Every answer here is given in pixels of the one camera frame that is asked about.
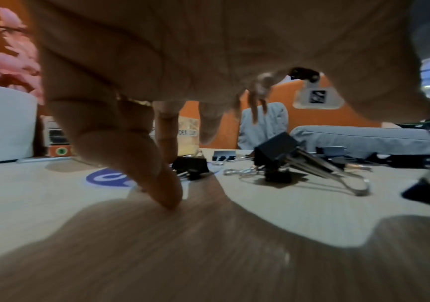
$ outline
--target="desk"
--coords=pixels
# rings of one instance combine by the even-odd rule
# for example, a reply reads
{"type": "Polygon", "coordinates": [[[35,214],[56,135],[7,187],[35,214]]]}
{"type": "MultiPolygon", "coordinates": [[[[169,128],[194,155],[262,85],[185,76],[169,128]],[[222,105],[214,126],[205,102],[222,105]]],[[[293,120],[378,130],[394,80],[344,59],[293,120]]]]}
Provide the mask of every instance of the desk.
{"type": "Polygon", "coordinates": [[[0,164],[0,301],[430,301],[430,207],[399,197],[420,170],[366,172],[368,197],[218,173],[173,212],[96,170],[0,164]]]}

